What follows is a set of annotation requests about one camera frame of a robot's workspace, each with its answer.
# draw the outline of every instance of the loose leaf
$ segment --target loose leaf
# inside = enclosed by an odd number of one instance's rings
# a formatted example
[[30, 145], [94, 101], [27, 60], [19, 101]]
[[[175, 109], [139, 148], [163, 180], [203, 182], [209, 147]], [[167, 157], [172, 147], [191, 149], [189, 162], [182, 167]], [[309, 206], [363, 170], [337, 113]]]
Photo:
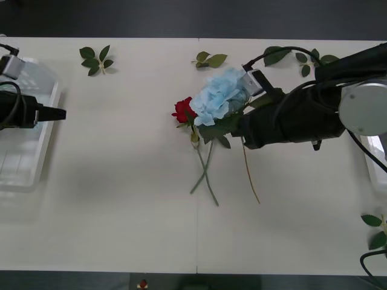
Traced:
[[377, 248], [385, 246], [387, 243], [387, 236], [384, 231], [380, 231], [369, 241], [368, 249], [376, 250]]
[[198, 62], [204, 62], [209, 55], [209, 53], [202, 51], [201, 53], [198, 53], [198, 55], [196, 56], [196, 60]]
[[84, 59], [93, 59], [96, 56], [96, 53], [91, 47], [81, 48], [79, 53]]
[[227, 140], [225, 136], [218, 136], [216, 139], [227, 149], [231, 149], [230, 142]]
[[99, 54], [99, 60], [100, 60], [101, 62], [103, 62], [103, 60], [105, 59], [105, 57], [108, 55], [109, 49], [110, 49], [110, 45], [108, 45], [108, 46], [105, 47], [103, 50], [101, 50], [101, 53]]
[[218, 68], [219, 66], [221, 66], [224, 63], [226, 58], [227, 58], [227, 55], [225, 55], [225, 54], [216, 54], [216, 55], [210, 57], [209, 59], [207, 59], [206, 62], [212, 68]]
[[199, 136], [195, 132], [191, 133], [191, 142], [193, 142], [193, 143], [199, 142]]
[[362, 220], [372, 227], [379, 227], [382, 224], [382, 220], [371, 214], [365, 214], [362, 216]]
[[[285, 95], [284, 91], [281, 88], [274, 88], [274, 90], [276, 91], [277, 95], [280, 95], [281, 97]], [[256, 108], [260, 108], [268, 104], [271, 104], [274, 101], [275, 101], [274, 96], [272, 96], [269, 93], [266, 93], [256, 98], [254, 101], [250, 102], [249, 106], [256, 109]]]
[[99, 62], [96, 59], [85, 59], [85, 61], [83, 61], [81, 64], [87, 68], [94, 68], [95, 66], [99, 66]]
[[207, 68], [208, 66], [210, 66], [210, 64], [208, 62], [197, 62], [196, 63], [196, 68]]
[[106, 59], [103, 63], [103, 68], [108, 68], [109, 66], [111, 66], [114, 62], [110, 59]]
[[307, 77], [307, 76], [309, 76], [309, 73], [310, 73], [310, 66], [304, 65], [304, 66], [302, 67], [302, 69], [301, 69], [301, 75], [302, 75], [303, 77]]
[[300, 63], [305, 63], [308, 61], [308, 58], [303, 53], [296, 53], [296, 58]]
[[[270, 53], [274, 50], [277, 50], [281, 47], [268, 47], [266, 48], [264, 53]], [[274, 65], [275, 63], [279, 62], [281, 59], [283, 59], [291, 50], [283, 50], [278, 53], [273, 53], [267, 57], [264, 58], [265, 66]]]
[[327, 63], [330, 63], [330, 62], [334, 62], [336, 60], [338, 60], [339, 58], [337, 56], [332, 56], [330, 54], [326, 55], [326, 56], [323, 56], [321, 57], [321, 61], [322, 63], [324, 64], [327, 64]]
[[96, 74], [97, 71], [99, 71], [99, 66], [95, 66], [95, 67], [91, 68], [89, 70], [89, 74], [88, 74], [89, 77], [92, 76], [93, 74]]
[[[317, 49], [313, 48], [313, 50], [311, 52], [314, 56], [316, 56], [318, 59], [320, 59], [320, 53], [318, 52]], [[312, 62], [316, 62], [316, 60], [313, 57], [311, 57], [310, 59]]]

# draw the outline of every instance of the black cable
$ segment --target black cable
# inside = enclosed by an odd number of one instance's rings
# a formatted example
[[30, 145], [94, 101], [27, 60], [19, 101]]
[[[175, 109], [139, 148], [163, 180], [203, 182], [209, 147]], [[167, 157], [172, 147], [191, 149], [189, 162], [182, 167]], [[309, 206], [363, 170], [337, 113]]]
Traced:
[[270, 51], [268, 53], [264, 53], [258, 57], [256, 57], [255, 59], [252, 59], [251, 61], [249, 61], [248, 63], [246, 63], [243, 67], [246, 69], [246, 68], [251, 68], [251, 66], [256, 63], [257, 61], [259, 61], [260, 59], [263, 59], [271, 54], [274, 54], [274, 53], [278, 53], [280, 51], [284, 51], [284, 50], [297, 50], [297, 51], [301, 51], [302, 53], [306, 53], [307, 55], [309, 55], [311, 58], [314, 59], [315, 62], [317, 62], [319, 64], [319, 66], [324, 66], [324, 64], [321, 62], [321, 60], [315, 56], [312, 52], [306, 50], [305, 48], [302, 48], [302, 47], [280, 47], [276, 50], [273, 50], [273, 51]]
[[17, 48], [11, 47], [9, 45], [0, 43], [0, 47], [3, 47], [6, 50], [8, 50], [10, 52], [10, 54], [13, 56], [18, 56], [18, 54], [19, 54], [19, 50]]
[[371, 256], [376, 256], [376, 255], [381, 255], [381, 254], [387, 254], [387, 250], [380, 250], [380, 251], [373, 251], [373, 252], [370, 252], [370, 253], [365, 253], [363, 254], [361, 257], [360, 257], [360, 264], [363, 268], [363, 270], [367, 273], [367, 275], [370, 277], [370, 279], [372, 280], [372, 282], [374, 282], [375, 286], [378, 286], [382, 289], [386, 289], [383, 284], [381, 284], [379, 282], [379, 280], [377, 280], [372, 274], [371, 272], [367, 269], [367, 267], [364, 265], [364, 260], [365, 258], [367, 257], [371, 257]]
[[290, 93], [288, 93], [280, 102], [280, 104], [277, 106], [276, 110], [274, 111], [273, 114], [273, 126], [276, 126], [278, 115], [281, 112], [282, 108], [286, 104], [286, 102], [290, 99], [292, 95], [294, 95], [298, 90], [303, 89], [306, 86], [314, 85], [316, 83], [315, 80], [310, 80], [309, 82], [303, 83], [296, 87], [294, 90], [292, 90]]
[[13, 117], [16, 114], [16, 112], [18, 111], [18, 108], [19, 108], [19, 105], [20, 105], [20, 101], [21, 101], [21, 98], [22, 98], [22, 92], [20, 90], [20, 87], [16, 83], [14, 83], [14, 82], [1, 82], [0, 83], [0, 86], [5, 86], [5, 85], [11, 85], [11, 86], [13, 86], [16, 89], [16, 101], [15, 101], [15, 104], [13, 105], [13, 108], [12, 108], [11, 112], [1, 122], [2, 124], [7, 124], [7, 123], [9, 123], [13, 119]]
[[366, 147], [364, 147], [364, 145], [359, 141], [359, 139], [356, 138], [356, 136], [351, 131], [348, 130], [348, 133], [351, 136], [351, 138], [353, 139], [353, 141], [355, 141], [355, 143], [360, 147], [360, 149], [368, 157], [370, 157], [372, 159], [372, 161], [374, 161], [377, 165], [379, 165], [379, 167], [381, 169], [383, 169], [384, 172], [387, 173], [387, 167], [379, 159], [377, 159], [370, 151], [368, 151], [368, 149]]

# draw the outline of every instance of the light blue flower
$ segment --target light blue flower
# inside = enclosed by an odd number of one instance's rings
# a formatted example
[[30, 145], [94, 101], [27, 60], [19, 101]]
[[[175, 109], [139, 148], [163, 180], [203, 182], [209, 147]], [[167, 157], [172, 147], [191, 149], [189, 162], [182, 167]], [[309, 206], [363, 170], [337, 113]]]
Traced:
[[239, 79], [243, 71], [227, 69], [223, 75], [207, 79], [207, 84], [189, 103], [191, 109], [198, 114], [195, 125], [211, 126], [216, 119], [240, 109], [247, 100]]

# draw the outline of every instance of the flower bouquet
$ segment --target flower bouquet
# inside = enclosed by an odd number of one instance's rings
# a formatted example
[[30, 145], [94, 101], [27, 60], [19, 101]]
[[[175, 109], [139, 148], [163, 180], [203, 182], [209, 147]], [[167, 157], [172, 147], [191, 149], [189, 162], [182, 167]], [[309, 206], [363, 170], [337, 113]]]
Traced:
[[[201, 92], [194, 98], [188, 97], [183, 101], [179, 101], [175, 105], [176, 112], [172, 114], [180, 123], [177, 127], [186, 126], [191, 129], [190, 141], [193, 148], [197, 151], [203, 167], [203, 174], [190, 193], [193, 194], [205, 178], [208, 189], [217, 206], [219, 206], [219, 203], [210, 186], [207, 170], [214, 141], [218, 140], [225, 148], [231, 148], [225, 135], [237, 129], [239, 119], [243, 116], [244, 109], [249, 105], [250, 96], [243, 90], [239, 82], [243, 75], [243, 71], [230, 68], [221, 76], [207, 79], [207, 83]], [[199, 150], [201, 139], [203, 139], [205, 144], [210, 142], [210, 150], [206, 162], [204, 162]], [[250, 185], [259, 202], [250, 177], [244, 146], [243, 152]]]

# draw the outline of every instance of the flower stem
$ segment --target flower stem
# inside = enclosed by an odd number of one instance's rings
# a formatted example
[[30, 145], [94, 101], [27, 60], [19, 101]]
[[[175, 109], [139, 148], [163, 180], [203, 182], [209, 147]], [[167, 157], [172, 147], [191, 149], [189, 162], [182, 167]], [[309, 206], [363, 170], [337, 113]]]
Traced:
[[212, 152], [212, 147], [213, 147], [213, 141], [211, 141], [210, 152], [208, 153], [207, 163], [206, 163], [206, 166], [204, 168], [203, 174], [199, 178], [198, 182], [196, 182], [196, 184], [193, 187], [193, 189], [190, 191], [190, 194], [193, 194], [195, 192], [195, 190], [198, 188], [199, 184], [201, 183], [201, 181], [203, 180], [203, 178], [205, 177], [205, 175], [207, 173], [207, 169], [208, 169], [208, 166], [210, 164], [210, 156], [211, 156], [211, 152]]
[[211, 186], [210, 186], [210, 181], [208, 180], [208, 175], [207, 175], [207, 172], [206, 172], [206, 165], [204, 165], [203, 157], [201, 156], [200, 150], [199, 150], [199, 149], [196, 149], [196, 151], [198, 152], [198, 155], [199, 155], [199, 158], [200, 158], [200, 162], [201, 162], [201, 165], [202, 165], [203, 170], [204, 170], [204, 175], [205, 175], [205, 177], [206, 177], [207, 186], [208, 186], [208, 189], [209, 189], [210, 192], [211, 192], [213, 201], [215, 201], [216, 206], [219, 206], [219, 203], [218, 203], [218, 201], [216, 200], [216, 197], [215, 197], [215, 195], [214, 195], [213, 192], [212, 192], [212, 189], [211, 189]]
[[250, 186], [252, 187], [252, 190], [253, 190], [253, 193], [255, 195], [256, 201], [258, 201], [258, 203], [261, 204], [261, 202], [259, 201], [258, 195], [256, 195], [256, 192], [255, 192], [255, 189], [254, 189], [254, 185], [253, 185], [253, 181], [252, 181], [252, 177], [250, 176], [249, 165], [247, 164], [246, 150], [245, 150], [244, 145], [243, 145], [243, 137], [241, 137], [241, 140], [242, 140], [244, 162], [246, 164], [247, 175], [249, 176]]

